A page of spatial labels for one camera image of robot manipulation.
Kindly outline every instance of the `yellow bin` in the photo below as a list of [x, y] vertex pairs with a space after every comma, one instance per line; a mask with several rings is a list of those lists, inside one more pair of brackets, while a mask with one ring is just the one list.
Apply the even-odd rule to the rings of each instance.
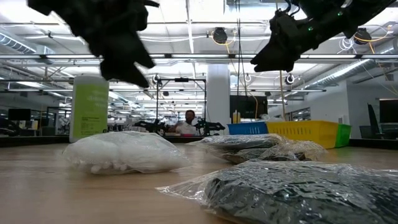
[[268, 132], [283, 135], [292, 140], [313, 141], [325, 149], [336, 144], [338, 123], [329, 121], [288, 121], [267, 123]]

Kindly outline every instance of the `table surface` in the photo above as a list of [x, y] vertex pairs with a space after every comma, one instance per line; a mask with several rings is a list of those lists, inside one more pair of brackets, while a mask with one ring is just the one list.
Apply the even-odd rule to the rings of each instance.
[[[65, 146], [0, 149], [2, 224], [229, 223], [155, 190], [231, 166], [201, 149], [176, 144], [193, 165], [173, 172], [98, 176], [69, 169]], [[329, 150], [323, 161], [398, 169], [397, 159], [398, 151], [346, 147]]]

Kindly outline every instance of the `white bag of items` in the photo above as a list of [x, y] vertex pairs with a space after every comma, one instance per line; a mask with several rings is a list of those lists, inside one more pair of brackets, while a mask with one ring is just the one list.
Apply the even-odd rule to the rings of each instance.
[[154, 173], [190, 165], [170, 142], [154, 133], [125, 131], [90, 136], [70, 144], [63, 156], [92, 174]]

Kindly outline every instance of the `ceiling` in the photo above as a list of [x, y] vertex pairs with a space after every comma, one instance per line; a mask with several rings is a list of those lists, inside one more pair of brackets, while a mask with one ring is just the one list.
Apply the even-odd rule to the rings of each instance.
[[[277, 0], [279, 6], [283, 7], [284, 2]], [[158, 0], [161, 7], [148, 7], [149, 18], [148, 28], [140, 32], [143, 43], [150, 54], [227, 54], [238, 52], [238, 41], [236, 38], [237, 25], [236, 19], [238, 14], [234, 12], [233, 8], [225, 7], [223, 0]], [[256, 54], [267, 43], [271, 34], [269, 30], [268, 20], [272, 18], [275, 11], [274, 4], [258, 5], [242, 9], [240, 13], [241, 18], [241, 47], [244, 54]], [[296, 19], [304, 18], [305, 14], [299, 11], [295, 15]], [[379, 42], [375, 42], [374, 46], [377, 48], [379, 44], [388, 41], [395, 37], [398, 32], [398, 7], [387, 8], [380, 15], [369, 21], [363, 27], [371, 33], [373, 38], [382, 38]], [[389, 27], [388, 34], [386, 33], [387, 25], [393, 24]], [[229, 35], [230, 44], [217, 45], [211, 38], [211, 32], [215, 27], [224, 27], [226, 33]], [[18, 40], [27, 45], [44, 45], [52, 49], [56, 54], [89, 54], [88, 47], [84, 40], [74, 37], [68, 26], [55, 14], [44, 16], [26, 6], [25, 0], [1, 0], [0, 1], [0, 29], [15, 35]], [[192, 30], [192, 45], [190, 45], [190, 29]], [[349, 44], [349, 50], [343, 50], [347, 43], [343, 43], [344, 37], [342, 34], [331, 38], [322, 43], [316, 50], [310, 50], [306, 54], [345, 54], [352, 51], [354, 48], [359, 54], [369, 52], [368, 45]], [[19, 54], [19, 52], [10, 49], [9, 47], [0, 45], [0, 54]], [[73, 63], [82, 63], [82, 66], [73, 65]], [[153, 69], [141, 68], [143, 73], [152, 78], [158, 74], [161, 78], [206, 78], [207, 64], [214, 63], [209, 60], [156, 60], [158, 66]], [[47, 67], [47, 76], [51, 74], [52, 79], [68, 80], [69, 78], [78, 75], [100, 75], [98, 60], [85, 61], [68, 61], [57, 60], [54, 65], [46, 65], [44, 63], [37, 63], [34, 61], [8, 60], [16, 66], [23, 66], [26, 70], [32, 72], [29, 76], [26, 73], [19, 73], [13, 78], [43, 78], [45, 77], [45, 68]], [[236, 75], [234, 66], [227, 63], [232, 75]], [[291, 72], [296, 78], [296, 82], [305, 83], [322, 75], [323, 72], [337, 66], [340, 63], [349, 63], [348, 61], [339, 62], [317, 62], [317, 61], [301, 61], [295, 64], [294, 70]], [[256, 89], [280, 89], [279, 86], [279, 72], [263, 72], [255, 73], [254, 67], [246, 62], [244, 64], [245, 72], [250, 74], [250, 82], [248, 88]], [[60, 83], [46, 83], [51, 85], [51, 88], [66, 88], [70, 89], [72, 86], [66, 82]], [[173, 89], [192, 89], [196, 88], [195, 83], [170, 83], [167, 88]], [[117, 89], [138, 89], [136, 86], [127, 83], [111, 83], [111, 88]], [[120, 97], [131, 101], [138, 102], [138, 100], [151, 100], [151, 96], [147, 93], [139, 92], [120, 92]], [[178, 98], [203, 98], [203, 92], [198, 89], [189, 95], [182, 95], [181, 93], [170, 93], [169, 96], [163, 96], [165, 99]], [[68, 92], [59, 93], [58, 95], [70, 96]], [[192, 103], [197, 112], [201, 112], [201, 105], [199, 103]]]

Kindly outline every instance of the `person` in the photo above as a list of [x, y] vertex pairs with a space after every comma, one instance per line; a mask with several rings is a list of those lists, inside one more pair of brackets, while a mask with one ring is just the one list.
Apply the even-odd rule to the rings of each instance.
[[192, 121], [195, 119], [195, 112], [193, 110], [187, 110], [185, 112], [185, 121], [179, 122], [172, 128], [170, 128], [170, 132], [178, 133], [178, 134], [198, 134], [196, 127], [192, 124]]

